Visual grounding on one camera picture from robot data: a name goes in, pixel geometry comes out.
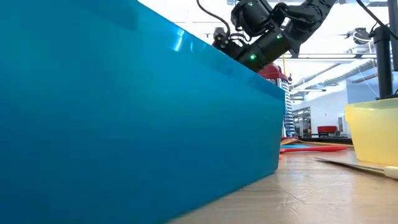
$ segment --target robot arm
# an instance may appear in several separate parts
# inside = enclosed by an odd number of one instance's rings
[[[252,44],[216,29],[213,46],[237,60],[247,68],[258,72],[286,51],[299,54],[300,46],[322,25],[336,0],[306,0],[300,6],[278,3],[271,8],[265,0],[240,0],[231,12],[236,30],[259,38]],[[285,18],[289,23],[282,30]]]

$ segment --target red object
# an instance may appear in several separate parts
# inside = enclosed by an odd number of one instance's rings
[[[262,70],[259,71],[259,75],[266,79],[280,78],[287,81],[287,76],[284,75],[280,68],[274,63],[265,66]]]
[[[335,133],[337,126],[318,126],[318,133]]]
[[[317,146],[317,147],[307,147],[307,148],[288,148],[280,149],[280,153],[285,152],[307,152],[307,151],[318,151],[318,152],[335,152],[345,150],[347,147],[344,146]]]

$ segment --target yellow container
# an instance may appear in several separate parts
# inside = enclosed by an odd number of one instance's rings
[[[398,166],[398,98],[346,105],[359,160]]]

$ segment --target wooden table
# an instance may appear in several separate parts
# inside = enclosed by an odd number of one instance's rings
[[[355,154],[286,153],[275,174],[172,223],[398,223],[398,181],[314,157]]]

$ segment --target ceiling light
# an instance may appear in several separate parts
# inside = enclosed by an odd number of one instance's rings
[[[311,63],[351,63],[355,58],[285,58],[286,62],[311,62]]]
[[[293,89],[290,92],[304,92],[304,93],[307,93],[307,92],[322,92],[322,91],[326,91],[326,90],[298,90],[298,89]]]
[[[355,54],[300,54],[298,58],[354,58]]]

